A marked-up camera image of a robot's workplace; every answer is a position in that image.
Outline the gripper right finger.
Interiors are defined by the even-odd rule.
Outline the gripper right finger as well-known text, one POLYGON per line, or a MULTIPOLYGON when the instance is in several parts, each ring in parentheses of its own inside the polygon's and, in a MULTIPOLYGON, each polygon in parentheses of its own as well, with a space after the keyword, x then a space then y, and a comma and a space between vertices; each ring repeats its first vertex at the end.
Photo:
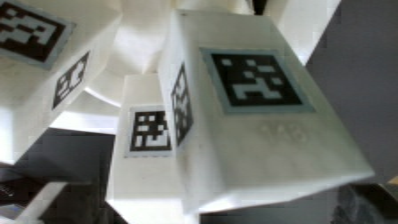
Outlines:
POLYGON ((339 188, 330 224, 398 224, 398 185, 350 184, 339 188))

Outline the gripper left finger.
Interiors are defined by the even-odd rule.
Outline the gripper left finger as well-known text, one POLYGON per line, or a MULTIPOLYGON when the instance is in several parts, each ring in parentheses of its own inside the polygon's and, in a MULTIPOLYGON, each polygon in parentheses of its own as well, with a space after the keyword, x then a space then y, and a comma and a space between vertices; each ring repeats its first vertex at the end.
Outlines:
POLYGON ((53 200, 67 186, 65 182, 48 182, 33 199, 14 219, 0 215, 0 224, 44 224, 41 215, 53 203, 53 200))

